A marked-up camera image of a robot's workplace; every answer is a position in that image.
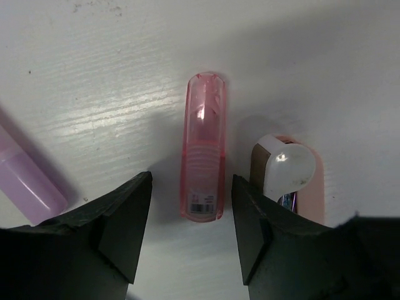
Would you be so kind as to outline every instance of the purple bottle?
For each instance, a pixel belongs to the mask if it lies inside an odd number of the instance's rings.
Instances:
[[[0,189],[34,225],[67,207],[65,197],[1,126]]]

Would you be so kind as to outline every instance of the white label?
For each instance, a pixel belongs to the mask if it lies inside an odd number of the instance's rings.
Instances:
[[[187,194],[187,205],[192,214],[214,214],[217,208],[217,197],[215,194],[190,192]]]

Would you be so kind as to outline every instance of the tabletop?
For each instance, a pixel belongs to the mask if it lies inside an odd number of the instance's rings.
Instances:
[[[322,157],[328,226],[400,214],[399,1],[0,0],[0,28],[0,123],[69,209],[152,171],[131,299],[248,299],[229,197],[218,221],[179,215],[199,72],[227,82],[227,195],[280,133]],[[22,224],[0,193],[0,226]]]

